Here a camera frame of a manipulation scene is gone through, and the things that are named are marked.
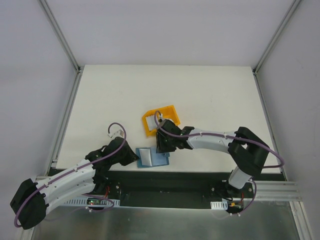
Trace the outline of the yellow plastic bin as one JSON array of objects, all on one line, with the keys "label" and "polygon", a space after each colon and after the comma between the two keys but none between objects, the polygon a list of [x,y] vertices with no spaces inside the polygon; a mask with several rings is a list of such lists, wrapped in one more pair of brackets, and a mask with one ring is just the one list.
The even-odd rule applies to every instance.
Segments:
[{"label": "yellow plastic bin", "polygon": [[156,135],[156,129],[152,131],[148,130],[147,121],[146,121],[146,117],[155,116],[156,111],[159,111],[159,113],[163,114],[166,120],[170,120],[176,125],[179,125],[181,123],[174,105],[169,105],[169,106],[149,110],[141,118],[144,132],[147,137],[154,137]]}]

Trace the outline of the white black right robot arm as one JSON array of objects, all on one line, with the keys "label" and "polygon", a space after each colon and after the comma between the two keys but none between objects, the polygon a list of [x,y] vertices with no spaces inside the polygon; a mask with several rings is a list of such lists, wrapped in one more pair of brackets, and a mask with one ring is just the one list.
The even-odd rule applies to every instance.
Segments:
[{"label": "white black right robot arm", "polygon": [[179,128],[165,119],[156,128],[156,151],[171,153],[176,149],[207,149],[229,154],[236,167],[230,173],[225,192],[230,197],[242,193],[249,179],[261,174],[269,146],[246,127],[234,132],[204,131],[192,126]]}]

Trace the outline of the blue leather card holder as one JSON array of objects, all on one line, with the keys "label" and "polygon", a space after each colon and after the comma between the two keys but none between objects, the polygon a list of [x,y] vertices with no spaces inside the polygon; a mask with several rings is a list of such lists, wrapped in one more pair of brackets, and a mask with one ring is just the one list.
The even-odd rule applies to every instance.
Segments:
[{"label": "blue leather card holder", "polygon": [[156,147],[140,147],[135,149],[135,154],[139,157],[137,160],[137,167],[143,168],[154,168],[167,166],[170,164],[170,154],[157,153]]}]

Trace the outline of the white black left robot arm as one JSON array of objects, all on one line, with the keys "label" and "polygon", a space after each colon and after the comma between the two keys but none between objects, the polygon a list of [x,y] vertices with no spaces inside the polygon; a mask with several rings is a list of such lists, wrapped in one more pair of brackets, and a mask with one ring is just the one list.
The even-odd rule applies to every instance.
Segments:
[{"label": "white black left robot arm", "polygon": [[91,151],[76,165],[39,181],[23,181],[10,202],[14,225],[24,230],[38,225],[47,214],[83,194],[102,194],[113,165],[127,166],[139,157],[122,137]]}]

